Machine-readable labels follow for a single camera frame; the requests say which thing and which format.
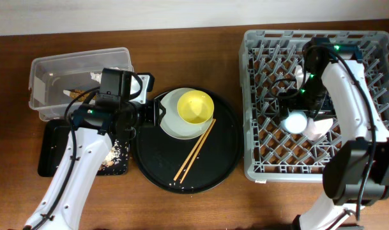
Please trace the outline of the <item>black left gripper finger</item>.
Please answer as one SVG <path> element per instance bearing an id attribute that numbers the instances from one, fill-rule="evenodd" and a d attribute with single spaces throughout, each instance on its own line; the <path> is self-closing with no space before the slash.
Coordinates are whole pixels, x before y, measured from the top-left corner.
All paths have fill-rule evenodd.
<path id="1" fill-rule="evenodd" d="M 158 112 L 155 114 L 155 125 L 160 125 L 164 116 L 165 116 L 166 112 Z"/>
<path id="2" fill-rule="evenodd" d="M 155 107 L 158 111 L 165 112 L 166 108 L 162 105 L 161 101 L 159 99 L 154 100 Z"/>

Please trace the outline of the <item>blue cup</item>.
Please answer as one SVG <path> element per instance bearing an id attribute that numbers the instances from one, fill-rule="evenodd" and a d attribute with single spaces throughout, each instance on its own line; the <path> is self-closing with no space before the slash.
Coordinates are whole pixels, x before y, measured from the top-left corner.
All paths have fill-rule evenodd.
<path id="1" fill-rule="evenodd" d="M 281 121 L 282 128 L 291 134 L 300 134 L 307 127 L 307 117 L 304 112 L 293 111 L 288 117 Z"/>

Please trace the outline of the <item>pink cup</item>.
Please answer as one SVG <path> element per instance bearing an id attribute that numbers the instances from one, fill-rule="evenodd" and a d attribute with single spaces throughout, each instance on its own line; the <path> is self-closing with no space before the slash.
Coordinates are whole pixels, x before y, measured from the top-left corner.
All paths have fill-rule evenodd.
<path id="1" fill-rule="evenodd" d="M 297 65 L 294 71 L 297 88 L 300 89 L 303 81 L 303 68 L 301 65 Z M 302 132 L 307 136 L 309 140 L 316 141 L 320 137 L 324 136 L 333 125 L 333 119 L 322 119 L 314 121 L 312 118 L 307 118 L 307 126 Z"/>

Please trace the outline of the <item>yellow bowl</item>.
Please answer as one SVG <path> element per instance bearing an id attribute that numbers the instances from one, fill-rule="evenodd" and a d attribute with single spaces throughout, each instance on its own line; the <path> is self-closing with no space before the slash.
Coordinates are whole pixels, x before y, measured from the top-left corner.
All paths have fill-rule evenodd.
<path id="1" fill-rule="evenodd" d="M 214 102 L 205 92 L 190 90 L 177 102 L 177 112 L 187 123 L 198 125 L 208 121 L 214 113 Z"/>

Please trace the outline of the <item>food scraps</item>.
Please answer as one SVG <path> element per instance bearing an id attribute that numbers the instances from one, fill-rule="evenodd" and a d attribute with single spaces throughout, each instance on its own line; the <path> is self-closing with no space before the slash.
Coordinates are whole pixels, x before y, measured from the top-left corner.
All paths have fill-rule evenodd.
<path id="1" fill-rule="evenodd" d="M 102 162 L 97 175 L 120 175 L 127 172 L 130 145 L 116 140 L 108 155 Z"/>

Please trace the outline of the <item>brown food wrapper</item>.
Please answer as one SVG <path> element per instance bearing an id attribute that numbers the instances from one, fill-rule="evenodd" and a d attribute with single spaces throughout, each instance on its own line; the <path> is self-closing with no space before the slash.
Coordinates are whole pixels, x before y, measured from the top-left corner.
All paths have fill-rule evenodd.
<path id="1" fill-rule="evenodd" d="M 64 90 L 63 90 L 63 93 L 64 93 L 66 96 L 69 96 L 70 98 L 75 99 L 75 98 L 77 98 L 79 95 L 83 94 L 84 91 L 83 91 L 83 90 L 80 90 L 80 89 L 71 89 L 71 90 L 64 89 Z M 78 99 L 78 101 L 83 102 L 88 96 L 89 96 L 89 93 L 86 93 L 86 94 L 82 95 L 82 96 Z"/>

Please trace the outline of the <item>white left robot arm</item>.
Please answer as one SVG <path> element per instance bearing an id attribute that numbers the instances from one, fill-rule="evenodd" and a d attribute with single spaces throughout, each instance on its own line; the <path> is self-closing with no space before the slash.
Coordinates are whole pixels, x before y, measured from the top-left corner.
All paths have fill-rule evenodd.
<path id="1" fill-rule="evenodd" d="M 64 119 L 70 133 L 48 191 L 25 229 L 78 229 L 96 174 L 114 143 L 135 138 L 143 126 L 158 126 L 166 110 L 147 100 L 155 78 L 150 73 L 105 68 L 98 87 L 78 98 L 82 104 Z"/>

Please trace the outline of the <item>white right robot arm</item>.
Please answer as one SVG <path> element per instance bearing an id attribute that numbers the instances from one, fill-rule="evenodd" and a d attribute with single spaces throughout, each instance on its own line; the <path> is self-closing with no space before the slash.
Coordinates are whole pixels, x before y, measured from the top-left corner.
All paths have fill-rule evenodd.
<path id="1" fill-rule="evenodd" d="M 389 198 L 389 131 L 367 87 L 358 46 L 314 37 L 302 53 L 298 87 L 276 94 L 281 125 L 292 134 L 311 129 L 330 99 L 342 146 L 323 170 L 323 193 L 292 227 L 336 229 L 350 216 L 359 218 L 363 208 Z"/>

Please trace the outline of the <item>grey dishwasher rack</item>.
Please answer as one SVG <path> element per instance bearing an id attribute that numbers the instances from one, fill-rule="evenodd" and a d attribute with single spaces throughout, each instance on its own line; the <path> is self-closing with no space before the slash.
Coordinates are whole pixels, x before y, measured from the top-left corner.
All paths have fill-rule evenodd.
<path id="1" fill-rule="evenodd" d="M 322 170 L 338 152 L 337 121 L 316 141 L 290 134 L 279 123 L 277 93 L 294 89 L 302 48 L 313 37 L 356 45 L 376 109 L 389 129 L 389 33 L 385 31 L 249 30 L 239 50 L 243 93 L 244 168 L 257 183 L 320 182 Z"/>

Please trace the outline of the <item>pale green plate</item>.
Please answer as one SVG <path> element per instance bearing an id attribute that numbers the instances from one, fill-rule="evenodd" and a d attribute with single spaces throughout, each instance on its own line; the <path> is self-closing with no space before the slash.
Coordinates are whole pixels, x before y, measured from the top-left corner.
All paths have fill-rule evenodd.
<path id="1" fill-rule="evenodd" d="M 160 124 L 164 132 L 176 139 L 193 139 L 205 133 L 213 121 L 211 117 L 205 123 L 198 125 L 190 124 L 181 119 L 177 112 L 177 102 L 179 98 L 192 88 L 179 88 L 167 93 L 161 103 L 166 108 L 166 114 Z"/>

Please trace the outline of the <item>round black tray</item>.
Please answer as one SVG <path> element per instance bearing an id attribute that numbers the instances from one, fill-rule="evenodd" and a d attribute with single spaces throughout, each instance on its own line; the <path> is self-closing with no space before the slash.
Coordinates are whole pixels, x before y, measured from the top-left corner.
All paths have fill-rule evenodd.
<path id="1" fill-rule="evenodd" d="M 179 140 L 159 126 L 141 127 L 132 143 L 133 159 L 154 185 L 177 194 L 204 192 L 223 182 L 243 154 L 243 131 L 233 107 L 220 95 L 206 91 L 215 102 L 215 119 L 183 182 L 174 181 L 198 138 Z"/>

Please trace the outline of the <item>crumpled white tissue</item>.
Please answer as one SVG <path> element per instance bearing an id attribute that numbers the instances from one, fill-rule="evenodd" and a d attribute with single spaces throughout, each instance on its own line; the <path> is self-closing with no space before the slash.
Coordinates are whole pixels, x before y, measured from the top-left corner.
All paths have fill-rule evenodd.
<path id="1" fill-rule="evenodd" d="M 102 75 L 100 73 L 90 72 L 91 79 L 97 81 L 99 84 L 101 83 Z"/>

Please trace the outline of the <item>clear plastic bin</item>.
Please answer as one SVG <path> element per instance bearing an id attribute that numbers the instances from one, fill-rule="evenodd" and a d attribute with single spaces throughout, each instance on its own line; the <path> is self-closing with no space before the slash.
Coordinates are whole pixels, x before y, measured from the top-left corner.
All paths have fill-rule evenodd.
<path id="1" fill-rule="evenodd" d="M 99 83 L 90 73 L 112 67 L 133 71 L 128 49 L 118 47 L 36 58 L 29 76 L 29 107 L 39 112 L 42 121 L 61 119 L 72 101 L 63 91 L 95 88 Z"/>

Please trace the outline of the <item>rectangular black tray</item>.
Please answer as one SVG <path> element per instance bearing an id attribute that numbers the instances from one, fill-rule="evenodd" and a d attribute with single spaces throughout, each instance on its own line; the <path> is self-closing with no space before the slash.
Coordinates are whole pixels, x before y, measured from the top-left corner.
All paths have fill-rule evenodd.
<path id="1" fill-rule="evenodd" d="M 63 119 L 47 122 L 38 163 L 38 174 L 42 177 L 53 177 L 64 155 L 69 124 Z"/>

